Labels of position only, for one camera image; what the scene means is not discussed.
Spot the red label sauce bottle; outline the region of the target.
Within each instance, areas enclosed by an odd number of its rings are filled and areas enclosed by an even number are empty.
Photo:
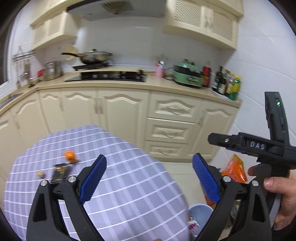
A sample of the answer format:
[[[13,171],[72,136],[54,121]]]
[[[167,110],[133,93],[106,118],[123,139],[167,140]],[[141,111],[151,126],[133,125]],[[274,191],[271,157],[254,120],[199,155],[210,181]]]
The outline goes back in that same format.
[[[206,64],[203,66],[202,69],[202,85],[203,87],[208,88],[210,84],[211,78],[211,62],[206,61]]]

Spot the purple checked tablecloth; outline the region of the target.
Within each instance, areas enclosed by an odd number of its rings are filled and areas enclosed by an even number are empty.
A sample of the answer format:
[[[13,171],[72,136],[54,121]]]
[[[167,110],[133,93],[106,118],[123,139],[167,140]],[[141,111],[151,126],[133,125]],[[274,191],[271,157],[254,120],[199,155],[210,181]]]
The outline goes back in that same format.
[[[189,240],[188,204],[162,163],[97,126],[51,133],[15,160],[6,180],[4,214],[22,240],[40,183],[37,172],[50,178],[66,151],[78,159],[70,175],[106,156],[106,171],[84,206],[105,240]]]

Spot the green electric cooker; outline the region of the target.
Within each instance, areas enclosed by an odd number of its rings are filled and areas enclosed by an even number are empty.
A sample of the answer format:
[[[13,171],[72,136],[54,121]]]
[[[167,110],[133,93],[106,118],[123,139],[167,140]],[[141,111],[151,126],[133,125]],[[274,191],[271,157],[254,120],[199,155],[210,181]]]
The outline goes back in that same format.
[[[180,85],[200,88],[202,87],[200,67],[187,59],[184,59],[182,62],[175,63],[173,67],[172,80]]]

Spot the cream upper cabinet left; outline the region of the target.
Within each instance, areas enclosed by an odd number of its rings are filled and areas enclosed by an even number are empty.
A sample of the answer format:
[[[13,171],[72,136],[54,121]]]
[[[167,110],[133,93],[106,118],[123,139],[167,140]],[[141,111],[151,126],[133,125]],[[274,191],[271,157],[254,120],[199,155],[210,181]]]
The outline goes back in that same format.
[[[33,50],[45,49],[74,39],[80,28],[81,18],[61,12],[33,26]]]

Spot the dark snack wrapper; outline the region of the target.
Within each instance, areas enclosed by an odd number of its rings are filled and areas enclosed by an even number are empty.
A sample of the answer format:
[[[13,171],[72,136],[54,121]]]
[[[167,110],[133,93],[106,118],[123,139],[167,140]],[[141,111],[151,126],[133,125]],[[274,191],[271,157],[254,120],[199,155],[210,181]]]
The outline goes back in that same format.
[[[68,176],[69,165],[67,163],[54,165],[54,173],[50,181],[51,184],[59,184],[63,182]]]

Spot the steel range hood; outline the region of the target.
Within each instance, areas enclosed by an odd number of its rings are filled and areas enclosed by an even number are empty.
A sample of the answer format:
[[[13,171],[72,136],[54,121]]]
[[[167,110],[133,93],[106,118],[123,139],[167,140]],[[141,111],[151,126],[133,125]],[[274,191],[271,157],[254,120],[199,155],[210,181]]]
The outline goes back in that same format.
[[[67,13],[87,21],[108,18],[129,18],[134,16],[162,18],[166,1],[122,0],[122,1],[81,1],[67,7]]]

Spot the steel stock pot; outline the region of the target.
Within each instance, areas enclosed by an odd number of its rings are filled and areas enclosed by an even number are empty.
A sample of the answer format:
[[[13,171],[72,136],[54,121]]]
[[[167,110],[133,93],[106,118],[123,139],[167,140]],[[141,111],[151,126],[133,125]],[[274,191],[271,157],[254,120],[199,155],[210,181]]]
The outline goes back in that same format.
[[[44,80],[49,81],[63,75],[61,61],[52,61],[44,65]]]

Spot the green yellow bottle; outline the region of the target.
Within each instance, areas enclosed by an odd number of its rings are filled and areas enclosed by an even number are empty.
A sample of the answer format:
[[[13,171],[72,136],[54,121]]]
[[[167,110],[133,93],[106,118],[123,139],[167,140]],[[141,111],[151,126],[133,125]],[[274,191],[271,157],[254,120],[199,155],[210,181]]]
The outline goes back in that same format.
[[[240,85],[241,85],[241,77],[239,75],[236,75],[229,91],[228,97],[230,100],[236,101],[238,97],[238,92],[240,90]]]

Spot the small orange fruit with stem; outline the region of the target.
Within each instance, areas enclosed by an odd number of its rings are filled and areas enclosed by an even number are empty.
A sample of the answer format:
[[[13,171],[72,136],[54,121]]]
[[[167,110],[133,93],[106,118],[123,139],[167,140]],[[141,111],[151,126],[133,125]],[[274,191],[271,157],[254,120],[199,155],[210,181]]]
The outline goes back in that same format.
[[[64,157],[65,157],[66,161],[70,164],[77,163],[76,155],[73,151],[65,151]]]

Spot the orange paper gift bag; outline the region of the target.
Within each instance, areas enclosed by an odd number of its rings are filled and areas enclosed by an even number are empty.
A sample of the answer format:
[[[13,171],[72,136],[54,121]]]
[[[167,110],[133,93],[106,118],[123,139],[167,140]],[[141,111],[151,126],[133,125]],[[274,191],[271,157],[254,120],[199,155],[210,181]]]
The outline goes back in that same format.
[[[225,170],[221,174],[223,176],[228,175],[234,181],[239,183],[247,182],[247,175],[245,174],[245,170],[244,170],[244,162],[236,154],[234,154],[231,157]],[[216,203],[212,198],[209,198],[209,196],[206,194],[203,185],[202,185],[202,190],[203,190],[203,194],[204,194],[207,205],[209,205],[214,209],[216,207]]]

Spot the walnut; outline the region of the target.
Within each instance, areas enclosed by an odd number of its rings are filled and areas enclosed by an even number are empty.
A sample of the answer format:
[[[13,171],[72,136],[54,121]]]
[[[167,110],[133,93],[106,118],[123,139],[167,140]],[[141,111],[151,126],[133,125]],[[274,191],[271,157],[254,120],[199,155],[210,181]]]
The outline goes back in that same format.
[[[44,179],[45,178],[45,173],[43,171],[38,171],[37,172],[37,176],[40,178],[40,179]]]

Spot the dark oil bottle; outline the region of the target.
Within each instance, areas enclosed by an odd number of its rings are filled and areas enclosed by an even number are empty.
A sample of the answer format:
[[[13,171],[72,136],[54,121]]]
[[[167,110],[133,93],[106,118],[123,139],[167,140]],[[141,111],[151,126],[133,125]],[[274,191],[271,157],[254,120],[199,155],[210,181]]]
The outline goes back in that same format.
[[[216,72],[212,90],[221,95],[224,95],[226,92],[226,77],[222,66],[219,66],[219,70]]]

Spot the blue plastic trash bin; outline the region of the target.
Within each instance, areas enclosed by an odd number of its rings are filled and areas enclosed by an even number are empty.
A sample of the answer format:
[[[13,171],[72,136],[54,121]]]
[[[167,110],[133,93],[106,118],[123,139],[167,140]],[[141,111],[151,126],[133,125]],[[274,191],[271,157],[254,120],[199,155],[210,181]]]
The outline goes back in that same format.
[[[191,234],[191,237],[196,238],[202,229],[205,227],[205,224],[209,220],[210,216],[213,213],[213,208],[206,204],[195,204],[189,207],[188,214],[197,221],[197,223],[200,225],[194,234]]]

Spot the foil snack bags pile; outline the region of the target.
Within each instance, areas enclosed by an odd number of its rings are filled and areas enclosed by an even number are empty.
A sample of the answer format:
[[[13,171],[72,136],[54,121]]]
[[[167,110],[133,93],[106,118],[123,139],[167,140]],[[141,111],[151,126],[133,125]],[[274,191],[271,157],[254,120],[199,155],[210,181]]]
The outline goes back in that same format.
[[[233,227],[234,222],[236,220],[236,217],[237,217],[237,214],[238,214],[238,210],[239,210],[239,207],[240,207],[240,202],[241,202],[240,199],[234,200],[232,209],[230,211],[229,219],[227,221],[227,228],[229,228],[230,230]]]

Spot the purple and yellow snack wrappers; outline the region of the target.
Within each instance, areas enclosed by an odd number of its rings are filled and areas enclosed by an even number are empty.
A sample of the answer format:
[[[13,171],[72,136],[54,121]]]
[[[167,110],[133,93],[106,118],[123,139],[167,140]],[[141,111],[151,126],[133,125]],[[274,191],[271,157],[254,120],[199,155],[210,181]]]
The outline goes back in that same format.
[[[196,229],[200,226],[197,221],[191,216],[191,214],[188,217],[188,226],[189,231],[191,234],[194,234]]]

